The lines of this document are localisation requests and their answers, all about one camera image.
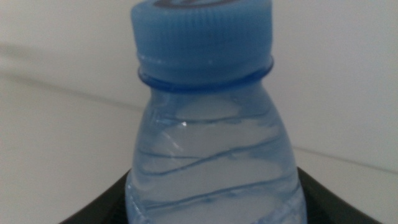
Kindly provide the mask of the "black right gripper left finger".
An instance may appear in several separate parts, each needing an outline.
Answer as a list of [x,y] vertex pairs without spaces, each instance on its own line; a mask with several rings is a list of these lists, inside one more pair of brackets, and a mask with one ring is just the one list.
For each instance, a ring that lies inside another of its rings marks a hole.
[[110,188],[60,224],[128,224],[124,187],[126,172]]

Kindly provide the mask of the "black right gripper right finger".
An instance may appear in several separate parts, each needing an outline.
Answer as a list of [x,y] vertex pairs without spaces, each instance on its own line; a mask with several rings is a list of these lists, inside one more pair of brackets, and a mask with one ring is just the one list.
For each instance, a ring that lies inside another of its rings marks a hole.
[[297,169],[307,205],[308,224],[381,224],[339,198],[301,168]]

